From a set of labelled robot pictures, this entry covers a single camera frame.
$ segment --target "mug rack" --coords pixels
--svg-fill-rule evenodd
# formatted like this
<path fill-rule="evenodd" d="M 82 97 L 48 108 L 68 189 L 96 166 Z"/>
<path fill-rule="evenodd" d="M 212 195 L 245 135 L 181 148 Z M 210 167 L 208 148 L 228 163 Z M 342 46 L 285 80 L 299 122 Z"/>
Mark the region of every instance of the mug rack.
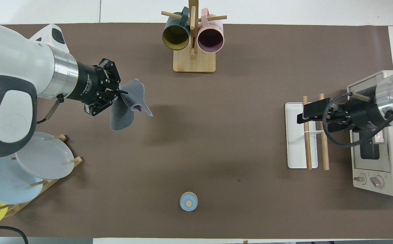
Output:
<path fill-rule="evenodd" d="M 56 139 L 60 139 L 61 141 L 65 141 L 67 140 L 67 137 L 65 135 L 60 135 L 60 136 L 53 136 Z M 71 162 L 74 162 L 74 167 L 78 166 L 81 162 L 82 162 L 82 158 L 80 156 L 77 156 L 76 158 L 74 158 L 73 160 L 71 160 Z M 54 179 L 54 180 L 43 180 L 34 184 L 30 184 L 29 187 L 33 187 L 35 185 L 39 185 L 39 184 L 43 184 L 43 188 L 41 189 L 40 193 L 38 194 L 38 196 L 40 196 L 45 190 L 49 189 L 49 187 L 51 187 L 53 184 L 55 184 L 59 179 Z M 22 208 L 24 208 L 25 206 L 27 206 L 31 201 L 27 201 L 24 203 L 20 203 L 20 204 L 6 204 L 0 207 L 1 209 L 5 209 L 8 208 L 6 215 L 4 216 L 4 218 L 9 217 L 9 216 L 13 216 L 15 215 L 17 212 L 19 212 L 20 210 L 22 210 Z"/>
<path fill-rule="evenodd" d="M 189 0 L 190 45 L 180 51 L 174 51 L 173 70 L 177 73 L 213 73 L 216 71 L 216 53 L 201 51 L 196 43 L 198 36 L 198 0 Z M 162 15 L 181 19 L 181 15 L 162 11 Z M 227 16 L 209 17 L 208 20 L 226 20 Z"/>

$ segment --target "brown table surface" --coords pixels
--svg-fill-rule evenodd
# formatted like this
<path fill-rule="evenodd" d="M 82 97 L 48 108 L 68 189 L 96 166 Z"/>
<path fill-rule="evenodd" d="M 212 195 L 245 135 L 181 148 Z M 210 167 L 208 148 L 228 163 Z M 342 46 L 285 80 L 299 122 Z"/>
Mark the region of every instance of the brown table surface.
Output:
<path fill-rule="evenodd" d="M 1 225 L 42 237 L 393 238 L 393 197 L 353 187 L 349 149 L 329 143 L 329 171 L 287 167 L 284 117 L 286 102 L 392 69 L 387 27 L 225 25 L 217 71 L 176 74 L 164 24 L 59 26 L 76 60 L 105 57 L 123 81 L 139 78 L 154 117 L 112 131 L 109 111 L 66 100 L 37 131 L 68 135 L 84 162 Z M 39 119 L 51 104 L 39 100 Z M 186 191 L 194 212 L 178 205 Z"/>

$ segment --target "small blue round object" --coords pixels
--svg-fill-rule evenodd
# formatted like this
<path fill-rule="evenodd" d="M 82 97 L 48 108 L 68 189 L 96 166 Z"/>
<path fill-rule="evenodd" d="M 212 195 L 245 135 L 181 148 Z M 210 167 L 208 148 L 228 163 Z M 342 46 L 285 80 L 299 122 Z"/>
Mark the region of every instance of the small blue round object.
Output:
<path fill-rule="evenodd" d="M 198 198 L 193 192 L 185 192 L 180 197 L 180 207 L 187 212 L 195 210 L 198 206 Z"/>

